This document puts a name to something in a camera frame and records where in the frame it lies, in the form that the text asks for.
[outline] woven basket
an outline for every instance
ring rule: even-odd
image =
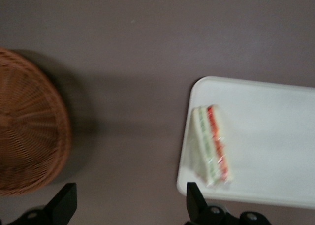
[[[64,166],[70,144],[57,90],[35,65],[0,48],[0,195],[47,185]]]

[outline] screw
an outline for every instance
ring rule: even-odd
[[[247,217],[252,220],[252,221],[256,221],[257,220],[257,216],[255,214],[252,213],[248,213]]]
[[[219,210],[217,207],[212,207],[212,208],[210,209],[210,211],[211,211],[212,213],[214,213],[214,214],[219,214],[219,213],[220,213],[220,210]]]
[[[37,213],[33,212],[33,213],[30,213],[28,214],[28,219],[33,219],[37,216]]]

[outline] plastic wrap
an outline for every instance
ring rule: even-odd
[[[190,121],[190,165],[207,186],[231,181],[217,105],[194,108]]]

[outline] white tray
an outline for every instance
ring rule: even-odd
[[[189,168],[190,113],[217,104],[234,180],[207,188]],[[315,88],[205,77],[193,87],[177,179],[186,195],[196,182],[205,198],[315,208]]]

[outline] gray surface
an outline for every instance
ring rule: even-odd
[[[77,182],[72,225],[183,224],[176,176],[192,84],[217,75],[315,87],[314,13],[314,0],[0,0],[0,45],[55,78],[74,128],[60,176],[0,197],[0,218]],[[314,210],[224,204],[273,224],[315,220]]]

